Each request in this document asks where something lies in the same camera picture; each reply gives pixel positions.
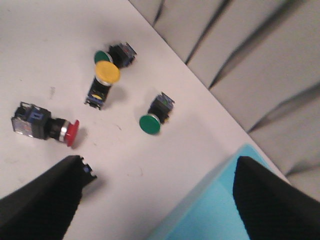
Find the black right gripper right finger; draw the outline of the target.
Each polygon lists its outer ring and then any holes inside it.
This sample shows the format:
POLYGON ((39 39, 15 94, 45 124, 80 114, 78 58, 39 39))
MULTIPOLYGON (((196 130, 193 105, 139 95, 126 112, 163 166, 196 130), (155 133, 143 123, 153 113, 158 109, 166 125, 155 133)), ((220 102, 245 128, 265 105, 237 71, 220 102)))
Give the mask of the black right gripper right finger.
POLYGON ((251 240, 318 240, 320 203, 248 156, 238 158, 233 198, 251 240))

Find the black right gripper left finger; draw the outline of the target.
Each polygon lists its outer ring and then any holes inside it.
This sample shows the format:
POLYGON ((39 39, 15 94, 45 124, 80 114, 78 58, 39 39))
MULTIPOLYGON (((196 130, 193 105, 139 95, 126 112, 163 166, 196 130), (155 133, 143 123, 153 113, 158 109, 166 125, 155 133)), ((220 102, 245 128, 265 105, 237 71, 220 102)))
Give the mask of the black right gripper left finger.
POLYGON ((52 168, 0 200, 2 240, 61 240, 82 197, 79 155, 52 168))

